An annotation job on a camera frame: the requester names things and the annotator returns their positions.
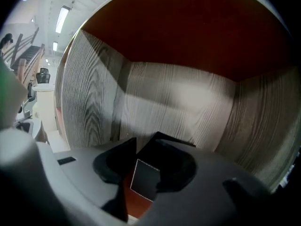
staircase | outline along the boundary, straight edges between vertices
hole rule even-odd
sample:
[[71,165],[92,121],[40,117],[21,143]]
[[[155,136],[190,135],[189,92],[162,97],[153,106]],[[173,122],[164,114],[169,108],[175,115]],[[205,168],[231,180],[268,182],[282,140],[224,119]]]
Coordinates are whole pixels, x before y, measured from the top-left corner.
[[15,75],[17,75],[20,59],[26,59],[26,64],[30,62],[33,56],[38,52],[40,47],[30,46],[11,66],[11,69],[14,70]]

white ceiling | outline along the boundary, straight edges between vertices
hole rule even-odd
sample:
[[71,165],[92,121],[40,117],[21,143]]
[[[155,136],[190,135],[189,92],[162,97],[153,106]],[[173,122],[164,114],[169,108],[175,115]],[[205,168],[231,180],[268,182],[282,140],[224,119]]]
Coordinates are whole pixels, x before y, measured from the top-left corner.
[[[46,48],[45,57],[58,65],[59,59],[78,28],[107,0],[39,0],[36,23],[40,28],[40,39]],[[55,32],[56,22],[62,6],[71,8],[64,22],[62,32]],[[57,51],[52,50],[58,42]]]

person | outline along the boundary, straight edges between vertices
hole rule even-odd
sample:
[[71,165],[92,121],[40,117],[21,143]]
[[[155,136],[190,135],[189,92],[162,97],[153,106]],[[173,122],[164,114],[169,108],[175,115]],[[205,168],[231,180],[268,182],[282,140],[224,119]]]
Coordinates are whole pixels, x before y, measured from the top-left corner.
[[0,41],[0,57],[3,59],[3,56],[9,46],[14,42],[13,35],[11,33],[7,33],[3,39]]

stair railing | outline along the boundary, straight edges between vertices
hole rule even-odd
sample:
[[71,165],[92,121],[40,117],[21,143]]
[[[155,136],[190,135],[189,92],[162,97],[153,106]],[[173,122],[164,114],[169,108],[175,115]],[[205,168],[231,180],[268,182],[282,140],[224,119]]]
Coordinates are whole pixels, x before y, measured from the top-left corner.
[[44,55],[44,53],[45,53],[45,45],[42,44],[41,48],[37,51],[37,53],[31,58],[31,60],[28,63],[26,59],[20,59],[17,78],[26,88],[31,78],[35,76],[35,74],[37,73],[40,60]]
[[4,61],[10,61],[10,66],[15,62],[17,53],[21,51],[25,46],[29,44],[33,44],[33,41],[35,37],[37,36],[37,33],[39,31],[39,28],[34,32],[34,34],[26,37],[23,39],[23,34],[21,33],[17,39],[17,42],[15,45],[10,47],[4,54],[3,59]]

